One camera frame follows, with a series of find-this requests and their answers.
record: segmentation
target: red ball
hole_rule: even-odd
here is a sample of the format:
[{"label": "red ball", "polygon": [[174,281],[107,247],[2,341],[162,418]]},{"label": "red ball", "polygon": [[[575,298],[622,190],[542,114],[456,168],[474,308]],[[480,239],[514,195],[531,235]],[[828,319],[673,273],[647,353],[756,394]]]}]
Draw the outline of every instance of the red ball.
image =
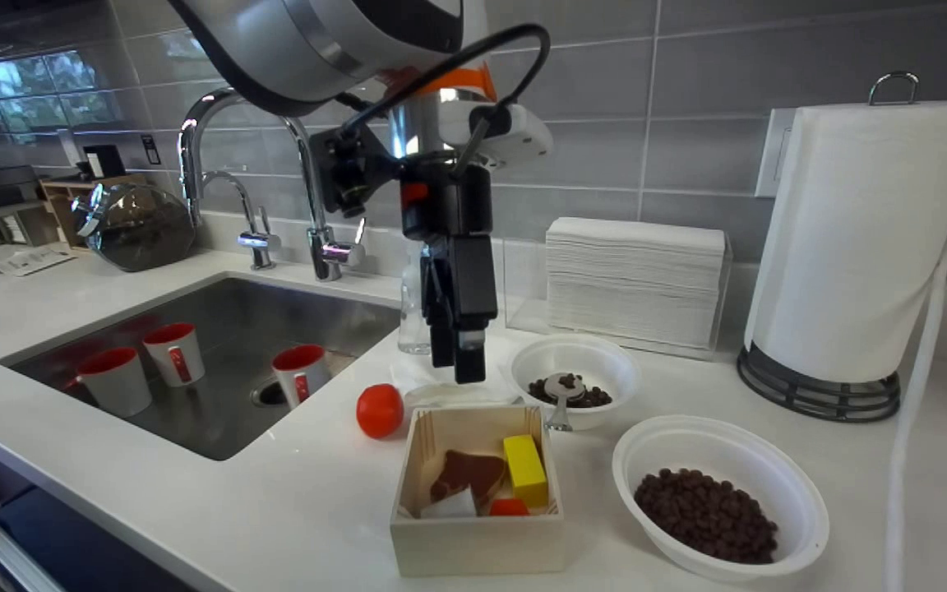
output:
[{"label": "red ball", "polygon": [[368,436],[390,436],[403,424],[403,399],[395,386],[368,386],[354,401],[354,424]]}]

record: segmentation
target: yellow block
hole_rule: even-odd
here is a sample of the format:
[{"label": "yellow block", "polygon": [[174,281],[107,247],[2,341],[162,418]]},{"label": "yellow block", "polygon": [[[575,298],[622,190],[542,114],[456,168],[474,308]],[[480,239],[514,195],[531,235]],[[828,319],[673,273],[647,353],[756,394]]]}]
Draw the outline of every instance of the yellow block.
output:
[{"label": "yellow block", "polygon": [[549,486],[537,436],[531,434],[503,436],[503,456],[508,465],[514,496],[521,500],[526,508],[544,508]]}]

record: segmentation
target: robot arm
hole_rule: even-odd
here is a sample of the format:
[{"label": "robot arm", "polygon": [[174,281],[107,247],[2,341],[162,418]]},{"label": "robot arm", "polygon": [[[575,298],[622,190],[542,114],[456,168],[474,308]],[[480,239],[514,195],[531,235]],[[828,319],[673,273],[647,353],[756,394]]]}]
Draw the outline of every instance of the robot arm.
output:
[{"label": "robot arm", "polygon": [[[497,317],[489,170],[549,151],[544,126],[517,107],[549,52],[542,25],[474,39],[480,0],[170,0],[221,76],[252,107],[300,120],[337,93],[383,78],[390,93],[302,148],[324,212],[354,217],[401,182],[401,229],[424,245],[424,319],[435,364],[484,381],[484,329]],[[503,100],[435,82],[518,37],[539,39],[526,78]],[[390,120],[390,151],[368,133]]]}]

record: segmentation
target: paper towel roll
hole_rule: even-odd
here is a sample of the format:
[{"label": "paper towel roll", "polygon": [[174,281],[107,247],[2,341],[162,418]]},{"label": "paper towel roll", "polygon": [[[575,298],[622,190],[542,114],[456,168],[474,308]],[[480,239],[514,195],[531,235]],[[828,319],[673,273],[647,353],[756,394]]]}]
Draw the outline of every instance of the paper towel roll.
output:
[{"label": "paper towel roll", "polygon": [[947,103],[798,109],[744,341],[822,381],[896,371],[947,245]]}]

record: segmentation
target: brown food item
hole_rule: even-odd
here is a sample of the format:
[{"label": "brown food item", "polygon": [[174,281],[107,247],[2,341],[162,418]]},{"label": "brown food item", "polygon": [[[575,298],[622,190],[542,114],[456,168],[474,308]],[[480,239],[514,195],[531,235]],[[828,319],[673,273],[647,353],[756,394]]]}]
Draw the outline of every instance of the brown food item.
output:
[{"label": "brown food item", "polygon": [[503,456],[447,452],[440,476],[430,486],[430,500],[438,503],[469,486],[475,510],[484,510],[501,492],[503,485],[507,485]]},{"label": "brown food item", "polygon": [[647,475],[634,503],[673,541],[725,561],[773,561],[776,523],[731,480],[701,472]]},{"label": "brown food item", "polygon": [[[565,371],[559,381],[562,381],[565,389],[575,389],[575,381],[583,381],[583,374]],[[539,399],[539,401],[544,401],[544,404],[555,404],[555,399],[544,390],[544,379],[528,381],[528,394]],[[611,404],[611,394],[602,390],[602,389],[594,389],[594,386],[586,389],[586,390],[575,394],[575,399],[565,399],[565,409],[602,409],[602,404]]]}]

